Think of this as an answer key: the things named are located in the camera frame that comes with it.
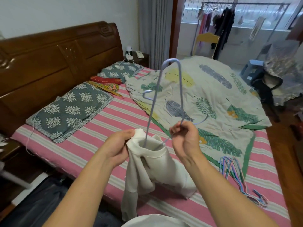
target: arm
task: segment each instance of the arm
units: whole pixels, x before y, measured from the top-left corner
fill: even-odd
[[[278,226],[257,205],[233,187],[205,158],[199,133],[191,122],[170,128],[172,144],[201,193],[214,221],[222,226]]]
[[[93,226],[113,168],[128,157],[126,140],[134,130],[116,132],[104,142],[73,182],[43,227]]]

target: stool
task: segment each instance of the stool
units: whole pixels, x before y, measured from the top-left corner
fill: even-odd
[[[263,66],[263,61],[249,60],[240,72],[240,77],[245,81],[245,83],[251,86],[251,80],[253,79],[255,70],[260,66]]]

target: curtain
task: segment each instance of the curtain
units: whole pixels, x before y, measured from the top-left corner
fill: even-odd
[[[173,0],[138,0],[139,46],[150,55],[150,68],[169,58]]]

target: wooden headboard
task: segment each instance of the wooden headboard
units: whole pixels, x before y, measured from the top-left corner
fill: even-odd
[[[0,132],[121,60],[117,26],[104,21],[0,41]]]

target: floral pillow cover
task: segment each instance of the floral pillow cover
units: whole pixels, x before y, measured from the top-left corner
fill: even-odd
[[[125,83],[125,75],[135,76],[142,68],[143,67],[138,64],[119,61],[103,68],[102,71],[98,73],[98,76],[103,78],[119,78],[122,83]]]
[[[114,98],[86,82],[42,108],[26,120],[55,143],[61,143],[92,120]]]

